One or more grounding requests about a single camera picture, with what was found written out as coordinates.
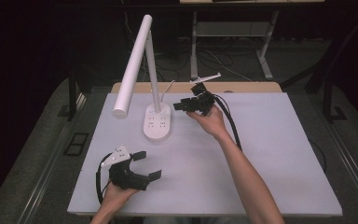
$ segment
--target human hand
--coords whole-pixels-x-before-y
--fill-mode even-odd
[[[222,135],[228,135],[225,122],[223,120],[222,111],[213,105],[206,116],[199,115],[196,112],[186,112],[189,117],[196,120],[202,129],[211,134],[214,138],[219,138]]]
[[[108,223],[130,196],[138,191],[138,189],[121,189],[110,182],[106,187],[106,193],[103,196],[101,207],[98,209],[91,223]]]

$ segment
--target white table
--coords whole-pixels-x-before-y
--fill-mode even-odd
[[[285,93],[219,93],[230,107],[243,152],[267,183],[284,216],[342,216],[342,209],[317,161]],[[124,144],[147,157],[131,163],[133,172],[162,170],[161,179],[131,197],[119,216],[241,216],[245,214],[224,155],[195,120],[172,108],[168,139],[151,143],[143,134],[151,94],[135,93],[129,116],[115,119],[116,95],[107,96],[87,157],[77,180],[69,213],[93,215],[99,208],[95,173],[101,159]],[[190,93],[166,93],[172,105]],[[102,186],[108,168],[102,171]]]

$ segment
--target dark background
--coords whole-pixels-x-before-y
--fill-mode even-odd
[[[21,152],[48,98],[71,72],[83,92],[120,81],[131,49],[121,1],[92,1],[109,7],[76,7],[89,1],[0,0],[0,186]],[[131,6],[177,4],[176,1],[125,1]],[[155,48],[175,53],[179,36],[191,36],[191,10],[126,9],[129,26],[154,18]],[[257,20],[271,9],[200,11],[205,20]],[[358,20],[358,1],[326,1],[324,7],[283,7],[275,41],[295,38],[336,40]],[[358,31],[332,73],[358,109]]]

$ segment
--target black cable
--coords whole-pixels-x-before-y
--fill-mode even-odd
[[[98,171],[95,174],[95,187],[97,189],[97,195],[98,195],[98,201],[100,203],[103,202],[103,191],[101,191],[101,166],[103,162],[110,156],[112,153],[107,154],[100,162],[100,165],[98,166]]]
[[[225,107],[222,101],[220,101],[219,98],[220,97],[216,97],[216,95],[214,95],[215,101],[220,105],[220,108],[222,108],[223,112],[225,112],[229,124],[231,125],[232,132],[234,133],[235,142],[237,143],[238,148],[242,151],[241,141],[240,138],[238,137],[238,132],[237,132],[237,128],[235,127],[234,120],[232,119],[228,109]]]
[[[223,97],[221,97],[221,96],[219,96],[219,95],[216,95],[216,94],[214,94],[213,96],[214,96],[214,97],[219,97],[220,100],[222,100],[222,101],[225,103],[226,109],[227,109],[227,111],[228,111],[228,114],[231,115],[231,112],[229,111],[229,107],[228,107],[228,104],[227,104],[227,102],[225,101],[225,99],[223,99]]]

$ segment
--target floor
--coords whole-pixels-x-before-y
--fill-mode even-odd
[[[282,83],[318,62],[330,42],[320,39],[271,42],[266,58],[274,76]],[[198,43],[199,76],[219,72],[216,81],[265,81],[255,57],[260,39],[204,38]],[[159,81],[189,81],[189,40],[180,39],[174,54],[156,52]],[[286,217],[295,223],[358,223],[358,113],[339,89],[334,89],[333,105],[339,106],[346,120],[332,125],[321,114],[322,93],[304,91],[307,77],[284,89],[310,140],[315,155],[336,193],[343,217]],[[144,67],[138,81],[148,81]],[[110,86],[96,86],[80,94],[78,112],[72,121],[62,116],[68,105],[65,80],[52,94],[5,184],[0,189],[0,223],[89,223],[88,217],[66,212],[78,173],[98,122],[104,97]],[[64,156],[74,133],[88,133],[78,157]]]

